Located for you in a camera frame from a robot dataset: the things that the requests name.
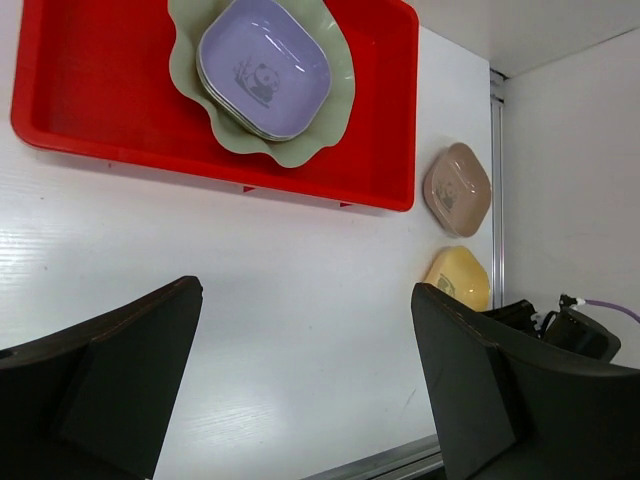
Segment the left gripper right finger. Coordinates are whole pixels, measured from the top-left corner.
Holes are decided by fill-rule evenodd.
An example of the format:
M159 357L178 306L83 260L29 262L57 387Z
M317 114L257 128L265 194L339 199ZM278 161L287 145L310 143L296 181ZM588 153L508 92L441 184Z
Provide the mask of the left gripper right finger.
M411 313L450 479L635 479L639 373L417 284Z

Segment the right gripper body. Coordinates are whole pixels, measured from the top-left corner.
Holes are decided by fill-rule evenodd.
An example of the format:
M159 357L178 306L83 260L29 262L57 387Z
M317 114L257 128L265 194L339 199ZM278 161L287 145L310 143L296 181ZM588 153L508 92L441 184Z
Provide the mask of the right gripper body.
M531 302L519 302L488 310L484 315L547 344L609 363L621 348L621 340L578 307L586 301L560 298L557 310L545 315Z

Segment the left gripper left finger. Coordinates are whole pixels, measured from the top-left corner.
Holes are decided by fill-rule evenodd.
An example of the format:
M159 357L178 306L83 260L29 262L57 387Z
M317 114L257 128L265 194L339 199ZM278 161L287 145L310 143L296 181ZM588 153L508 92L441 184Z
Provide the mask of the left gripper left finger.
M152 478L202 303L184 276L2 350L2 478Z

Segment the yellow square plate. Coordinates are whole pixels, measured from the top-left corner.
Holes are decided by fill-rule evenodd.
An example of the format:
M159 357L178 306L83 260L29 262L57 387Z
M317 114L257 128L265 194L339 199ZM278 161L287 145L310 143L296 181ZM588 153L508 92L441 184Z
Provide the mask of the yellow square plate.
M465 246L441 249L434 257L423 282L437 287L474 311L484 311L489 306L489 276Z

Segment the purple square plate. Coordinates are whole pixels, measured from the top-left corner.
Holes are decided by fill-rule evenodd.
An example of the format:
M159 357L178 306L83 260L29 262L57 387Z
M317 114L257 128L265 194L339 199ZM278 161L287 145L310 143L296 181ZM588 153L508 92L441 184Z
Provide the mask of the purple square plate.
M329 95L324 51L275 1L233 1L207 28L198 60L213 89L278 140L300 135Z

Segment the large green scalloped bowl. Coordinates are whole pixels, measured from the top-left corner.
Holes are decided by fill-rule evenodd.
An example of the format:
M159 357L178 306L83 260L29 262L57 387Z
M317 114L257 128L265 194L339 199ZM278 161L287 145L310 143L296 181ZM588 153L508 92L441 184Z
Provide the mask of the large green scalloped bowl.
M167 11L175 28L169 59L173 85L202 107L212 136L236 154L266 154L284 168L297 168L316 153L339 143L346 132L355 100L356 82L351 50L337 20L322 1L275 1L307 31L324 51L332 73L328 97L311 124L296 138L269 141L250 133L207 93L197 68L198 46L207 28L233 1L170 1Z

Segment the green square plate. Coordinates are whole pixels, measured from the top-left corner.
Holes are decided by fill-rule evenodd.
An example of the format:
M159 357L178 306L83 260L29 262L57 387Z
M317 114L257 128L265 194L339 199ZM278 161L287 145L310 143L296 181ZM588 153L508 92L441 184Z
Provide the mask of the green square plate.
M285 142L296 138L296 135L280 136L268 133L265 130L261 129L254 122L243 115L234 105L231 104L230 101L226 100L221 94L219 94L200 68L197 68L197 74L201 84L203 85L209 96L250 133L257 135L260 138L275 142Z

